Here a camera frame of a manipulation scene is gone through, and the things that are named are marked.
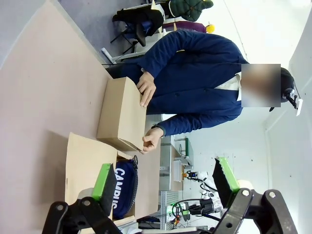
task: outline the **sleeve cuff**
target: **sleeve cuff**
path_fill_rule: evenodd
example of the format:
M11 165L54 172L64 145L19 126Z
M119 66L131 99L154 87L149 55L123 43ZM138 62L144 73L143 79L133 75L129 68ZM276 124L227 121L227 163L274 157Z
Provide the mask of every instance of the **sleeve cuff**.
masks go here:
M151 127L151 129L153 129L153 128L160 128L164 132L163 137L166 136L166 129L163 126L157 124L157 125L154 125L153 127Z
M158 76L158 72L153 67L145 65L145 62L139 62L138 65L141 67L141 71L144 72L149 72L154 79Z

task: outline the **blue bag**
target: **blue bag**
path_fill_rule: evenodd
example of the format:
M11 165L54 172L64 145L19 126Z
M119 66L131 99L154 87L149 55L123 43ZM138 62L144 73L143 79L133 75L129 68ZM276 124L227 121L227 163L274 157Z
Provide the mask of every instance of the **blue bag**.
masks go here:
M135 203L137 194L137 156L132 160L118 161L115 176L117 185L113 200L113 218L122 219Z

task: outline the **man's left hand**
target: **man's left hand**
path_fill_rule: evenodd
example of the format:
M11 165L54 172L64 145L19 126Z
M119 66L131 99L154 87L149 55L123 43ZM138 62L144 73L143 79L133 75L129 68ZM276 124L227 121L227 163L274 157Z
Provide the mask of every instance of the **man's left hand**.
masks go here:
M156 90L154 77L149 72L145 71L140 77L140 80L136 87L140 91L140 93L143 94L140 105L147 107Z

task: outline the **open cardboard box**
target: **open cardboard box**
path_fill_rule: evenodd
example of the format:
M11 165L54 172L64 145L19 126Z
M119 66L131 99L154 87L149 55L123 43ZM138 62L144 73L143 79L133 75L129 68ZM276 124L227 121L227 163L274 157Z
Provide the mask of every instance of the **open cardboard box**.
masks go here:
M70 133L67 145L65 202L73 204L82 190L93 188L103 163L112 163L132 159L131 156L118 151L110 145ZM126 217L115 220L117 226L135 220L135 205ZM84 229L82 234L94 233Z
M129 78L108 81L97 139L122 151L143 150L146 108L141 93Z

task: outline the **yellow object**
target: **yellow object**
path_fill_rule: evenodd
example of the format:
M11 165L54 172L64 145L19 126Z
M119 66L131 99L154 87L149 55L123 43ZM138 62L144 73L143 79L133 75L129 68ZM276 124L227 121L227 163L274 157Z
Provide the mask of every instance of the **yellow object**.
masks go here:
M215 26L213 24L208 25L206 27L206 31L207 31L207 33L213 33L215 31Z

